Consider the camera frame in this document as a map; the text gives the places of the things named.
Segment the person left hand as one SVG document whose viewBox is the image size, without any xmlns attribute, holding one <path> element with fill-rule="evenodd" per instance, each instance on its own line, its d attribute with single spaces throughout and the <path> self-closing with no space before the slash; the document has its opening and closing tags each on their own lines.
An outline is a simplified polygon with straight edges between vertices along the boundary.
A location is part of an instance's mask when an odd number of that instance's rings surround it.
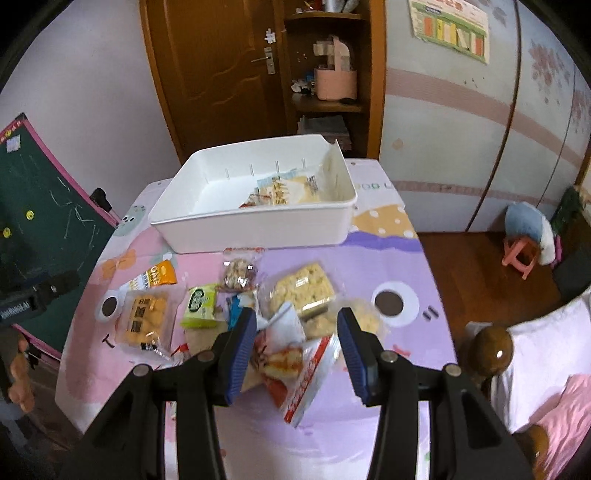
<svg viewBox="0 0 591 480">
<path fill-rule="evenodd" d="M 21 410 L 28 414 L 34 409 L 35 399 L 29 377 L 29 362 L 25 353 L 28 349 L 28 342 L 23 335 L 19 335 L 17 341 L 18 352 L 11 361 L 9 371 L 12 377 L 12 384 L 8 389 L 8 397 L 17 404 Z"/>
</svg>

